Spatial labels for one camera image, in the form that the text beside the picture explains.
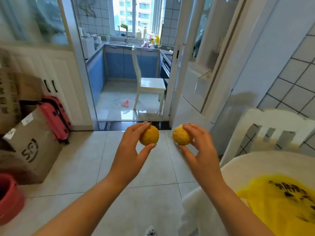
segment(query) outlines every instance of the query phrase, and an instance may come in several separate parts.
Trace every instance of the red bowl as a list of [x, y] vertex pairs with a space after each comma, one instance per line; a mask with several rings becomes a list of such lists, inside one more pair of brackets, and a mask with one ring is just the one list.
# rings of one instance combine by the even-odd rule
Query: red bowl
[[10, 222], [24, 206], [25, 198], [14, 178], [0, 173], [0, 225]]

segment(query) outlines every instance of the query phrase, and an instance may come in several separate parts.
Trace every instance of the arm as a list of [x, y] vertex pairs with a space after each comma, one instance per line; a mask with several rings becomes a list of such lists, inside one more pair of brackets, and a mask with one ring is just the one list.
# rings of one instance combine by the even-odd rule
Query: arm
[[228, 235], [275, 236], [224, 182], [211, 135], [195, 124], [183, 125], [183, 128], [194, 136], [195, 141], [191, 144], [197, 148], [198, 154], [194, 156], [185, 146], [178, 147], [195, 179], [218, 211]]
[[150, 123], [145, 122], [129, 127], [119, 144], [108, 175], [33, 236], [91, 235], [114, 200], [138, 175], [150, 151], [156, 146], [150, 144], [137, 154], [139, 137], [150, 126]]

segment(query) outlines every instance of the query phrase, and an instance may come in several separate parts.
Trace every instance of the yellow cloth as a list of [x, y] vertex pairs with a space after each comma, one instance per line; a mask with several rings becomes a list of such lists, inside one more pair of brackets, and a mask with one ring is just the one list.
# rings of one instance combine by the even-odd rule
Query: yellow cloth
[[315, 235], [315, 191], [297, 180], [263, 176], [237, 195], [276, 236]]

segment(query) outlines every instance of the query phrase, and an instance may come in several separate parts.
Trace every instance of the cabinet handle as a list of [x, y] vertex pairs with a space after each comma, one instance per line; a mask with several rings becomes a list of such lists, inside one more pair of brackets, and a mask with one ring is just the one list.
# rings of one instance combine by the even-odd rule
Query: cabinet handle
[[57, 89], [55, 87], [55, 83], [54, 83], [55, 81], [52, 80], [51, 82], [53, 83], [53, 88], [55, 89], [55, 92], [58, 93], [58, 91], [57, 91]]
[[48, 86], [47, 86], [47, 81], [44, 79], [44, 83], [45, 83], [45, 86], [46, 86], [46, 88], [47, 88], [47, 91], [50, 93], [51, 91], [50, 91], [50, 89], [48, 88]]

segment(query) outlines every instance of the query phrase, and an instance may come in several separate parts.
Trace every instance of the citrus fruit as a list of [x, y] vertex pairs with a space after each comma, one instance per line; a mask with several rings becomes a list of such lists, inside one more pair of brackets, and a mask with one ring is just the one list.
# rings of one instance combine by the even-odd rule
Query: citrus fruit
[[142, 145], [147, 146], [149, 144], [157, 143], [159, 136], [158, 129], [155, 126], [151, 126], [140, 135], [139, 141]]
[[173, 130], [173, 140], [179, 145], [188, 145], [193, 140], [193, 136], [183, 128], [183, 125], [179, 125]]

